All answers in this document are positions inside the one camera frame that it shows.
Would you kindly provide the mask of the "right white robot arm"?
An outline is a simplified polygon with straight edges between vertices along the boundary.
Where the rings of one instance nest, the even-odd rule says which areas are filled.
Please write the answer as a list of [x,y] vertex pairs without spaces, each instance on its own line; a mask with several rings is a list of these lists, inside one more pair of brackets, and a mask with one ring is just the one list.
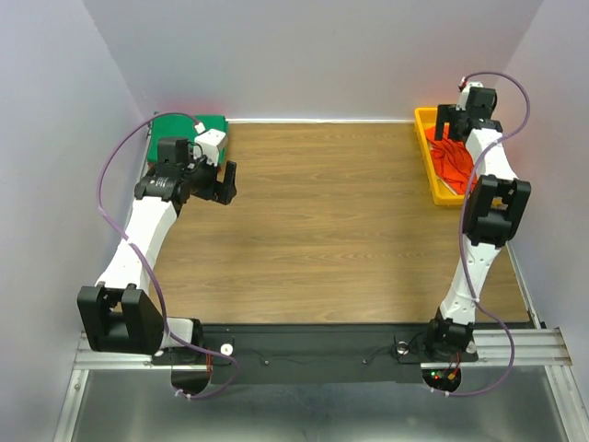
[[467,81],[455,105],[440,105],[434,136],[465,144],[473,160],[475,185],[465,197],[460,224],[460,258],[445,299],[423,337],[426,354],[446,359],[474,351],[476,310],[487,275],[519,228],[531,184],[517,178],[505,154],[493,88]]

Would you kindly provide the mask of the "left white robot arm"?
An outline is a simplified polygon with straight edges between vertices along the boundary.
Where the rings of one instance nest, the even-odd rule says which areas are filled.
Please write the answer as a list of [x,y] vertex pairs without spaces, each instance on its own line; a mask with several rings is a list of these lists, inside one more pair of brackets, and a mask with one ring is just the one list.
[[167,233],[191,198],[227,205],[237,194],[237,165],[225,161],[226,133],[162,137],[157,160],[135,185],[132,213],[106,270],[84,286],[77,305],[96,352],[154,355],[171,348],[186,363],[204,354],[198,320],[170,318],[149,297]]

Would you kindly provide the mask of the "orange t shirt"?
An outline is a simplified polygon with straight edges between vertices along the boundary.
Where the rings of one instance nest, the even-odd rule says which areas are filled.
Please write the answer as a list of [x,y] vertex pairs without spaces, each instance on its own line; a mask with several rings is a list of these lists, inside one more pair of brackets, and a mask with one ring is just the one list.
[[444,137],[434,140],[434,127],[425,130],[430,149],[433,169],[436,176],[453,194],[463,195],[468,188],[468,180],[473,170],[473,160],[463,142]]

